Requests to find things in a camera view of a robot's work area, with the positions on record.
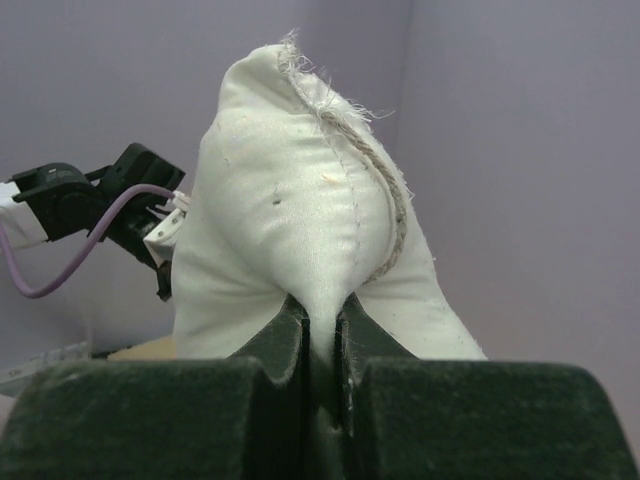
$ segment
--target thread stitching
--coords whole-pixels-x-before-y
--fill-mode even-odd
[[[336,156],[336,159],[340,163],[340,167],[344,171],[344,174],[347,177],[347,180],[349,183],[349,191],[351,192],[351,199],[353,202],[353,216],[355,217],[355,225],[356,225],[356,248],[353,254],[353,257],[354,257],[353,265],[354,267],[357,267],[360,264],[360,256],[361,256],[360,253],[362,251],[362,241],[360,240],[360,237],[361,237],[360,230],[362,227],[362,215],[360,214],[360,204],[358,203],[356,189],[354,187],[354,182],[352,180],[353,174],[349,171],[349,169],[345,165],[344,158],[342,157],[342,155],[340,155],[338,151],[336,151],[333,144],[331,143],[331,140],[329,140],[329,138],[327,138],[327,135],[324,135],[324,133],[323,133],[323,136],[325,141],[327,142],[327,145],[329,146],[333,154]]]
[[[302,74],[308,74],[310,70],[305,72],[304,68],[311,65],[311,62],[303,56],[294,43],[294,33],[292,32],[283,40],[282,44],[285,47],[284,51],[278,59],[278,69],[285,76],[289,85],[293,88],[298,98],[302,101],[303,105],[318,119],[319,123],[324,123],[331,126],[338,133],[340,133],[356,150],[358,150],[364,157],[366,157],[374,169],[382,176],[382,179],[386,183],[391,200],[393,202],[394,214],[394,229],[396,238],[391,251],[391,254],[387,260],[378,267],[367,279],[365,283],[372,282],[385,275],[393,266],[397,263],[402,251],[404,250],[405,239],[407,236],[407,206],[402,195],[402,189],[398,184],[393,172],[385,165],[378,154],[371,148],[371,146],[364,141],[364,139],[356,132],[351,126],[350,121],[358,122],[363,125],[367,131],[370,131],[368,123],[370,122],[369,112],[360,105],[353,105],[349,103],[351,108],[341,109],[338,111],[336,108],[331,107],[331,100],[325,102],[325,104],[316,104],[309,100],[307,95],[302,91],[296,76]],[[345,170],[345,174],[349,176],[347,169],[341,159],[338,156],[342,168]],[[356,265],[358,262],[358,251],[360,249],[359,239],[359,213],[358,205],[355,200],[355,190],[351,184],[351,191],[354,201],[354,209],[356,210]]]

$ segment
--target white fabric bag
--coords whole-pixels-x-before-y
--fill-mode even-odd
[[[2,431],[4,430],[7,420],[9,420],[11,410],[15,403],[16,400],[14,398],[7,397],[6,395],[0,395],[0,436],[2,435]]]
[[[291,293],[309,313],[322,383],[335,317],[355,291],[413,354],[484,359],[438,286],[409,192],[366,111],[305,62],[286,40],[224,77],[174,254],[177,357],[230,355]]]

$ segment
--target lavender backdrop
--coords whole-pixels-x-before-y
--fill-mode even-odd
[[[640,453],[640,2],[417,1],[398,161],[496,359],[591,370]]]

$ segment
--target purple wall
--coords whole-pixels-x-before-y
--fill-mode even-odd
[[[89,171],[139,141],[193,172],[225,70],[250,50],[300,28],[305,53],[334,85],[376,110],[400,102],[412,2],[402,0],[88,0],[2,2],[0,178],[47,162]],[[391,148],[398,116],[376,131]],[[188,189],[192,178],[185,182]],[[80,235],[20,252],[31,283],[51,279]],[[82,316],[98,347],[170,332],[173,311],[155,278],[105,244],[66,290],[25,300],[0,262],[0,369],[81,340]]]
[[[640,452],[640,2],[416,2],[397,158],[494,359],[569,362]]]

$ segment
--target robotic arm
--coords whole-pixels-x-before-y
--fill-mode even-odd
[[[188,196],[175,191],[184,175],[138,143],[129,145],[115,164],[87,174],[66,163],[51,163],[14,175],[0,183],[5,233],[0,245],[3,250],[29,248],[88,230],[84,256],[34,297],[55,290],[95,243],[108,238],[156,272],[157,295],[167,301],[173,246],[189,204]],[[173,210],[161,209],[169,199]]]

